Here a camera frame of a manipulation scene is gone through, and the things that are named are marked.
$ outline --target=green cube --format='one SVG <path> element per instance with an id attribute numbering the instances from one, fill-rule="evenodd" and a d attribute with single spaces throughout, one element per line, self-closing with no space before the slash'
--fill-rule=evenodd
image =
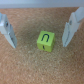
<path id="1" fill-rule="evenodd" d="M 52 32 L 41 31 L 37 46 L 40 50 L 51 52 L 55 43 L 55 34 Z"/>

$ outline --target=speckled brown tabletop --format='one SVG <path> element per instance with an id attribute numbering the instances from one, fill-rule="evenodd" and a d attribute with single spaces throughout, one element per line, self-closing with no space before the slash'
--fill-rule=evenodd
<path id="1" fill-rule="evenodd" d="M 84 24 L 64 48 L 65 23 L 77 8 L 0 9 L 17 37 L 13 49 L 0 34 L 0 84 L 84 84 Z M 51 53 L 37 48 L 39 33 L 55 33 Z"/>

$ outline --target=toy block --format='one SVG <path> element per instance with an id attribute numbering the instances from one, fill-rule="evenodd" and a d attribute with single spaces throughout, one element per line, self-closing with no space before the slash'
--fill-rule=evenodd
<path id="1" fill-rule="evenodd" d="M 37 40 L 40 50 L 51 52 L 55 43 L 55 34 L 52 32 L 41 31 Z"/>

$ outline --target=cork surface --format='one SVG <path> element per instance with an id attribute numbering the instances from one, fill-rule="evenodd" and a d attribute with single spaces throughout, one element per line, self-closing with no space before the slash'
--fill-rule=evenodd
<path id="1" fill-rule="evenodd" d="M 13 49 L 0 34 L 0 84 L 84 84 L 84 23 L 64 48 L 65 23 L 77 8 L 0 9 L 17 37 Z M 51 53 L 37 48 L 41 31 L 55 33 Z"/>

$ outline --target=cube top face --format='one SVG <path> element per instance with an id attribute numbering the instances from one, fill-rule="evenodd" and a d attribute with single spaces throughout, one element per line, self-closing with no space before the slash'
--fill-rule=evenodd
<path id="1" fill-rule="evenodd" d="M 37 43 L 51 46 L 55 34 L 52 32 L 41 31 Z"/>

